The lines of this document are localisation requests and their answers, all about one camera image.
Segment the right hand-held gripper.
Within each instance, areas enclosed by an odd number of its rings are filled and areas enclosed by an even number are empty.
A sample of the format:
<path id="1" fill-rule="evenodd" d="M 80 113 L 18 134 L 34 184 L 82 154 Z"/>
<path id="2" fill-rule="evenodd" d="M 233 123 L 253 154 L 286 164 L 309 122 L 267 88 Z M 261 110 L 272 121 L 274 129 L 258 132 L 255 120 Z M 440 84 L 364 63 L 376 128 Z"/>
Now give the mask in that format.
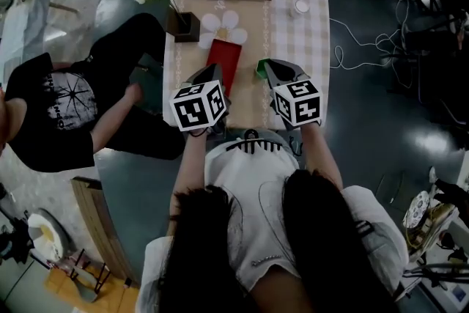
<path id="1" fill-rule="evenodd" d="M 284 60 L 267 60 L 265 73 L 273 109 L 287 130 L 315 122 L 321 125 L 323 95 L 303 69 Z"/>

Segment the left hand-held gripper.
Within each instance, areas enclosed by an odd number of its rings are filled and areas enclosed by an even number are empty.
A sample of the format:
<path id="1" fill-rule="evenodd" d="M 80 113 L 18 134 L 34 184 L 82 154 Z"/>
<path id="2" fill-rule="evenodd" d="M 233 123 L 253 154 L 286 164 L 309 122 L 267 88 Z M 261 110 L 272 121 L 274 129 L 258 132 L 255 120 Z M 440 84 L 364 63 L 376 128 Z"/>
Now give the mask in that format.
<path id="1" fill-rule="evenodd" d="M 224 94 L 222 83 L 222 66 L 210 64 L 173 91 L 169 105 L 181 131 L 211 128 L 215 134 L 225 132 L 231 102 Z"/>

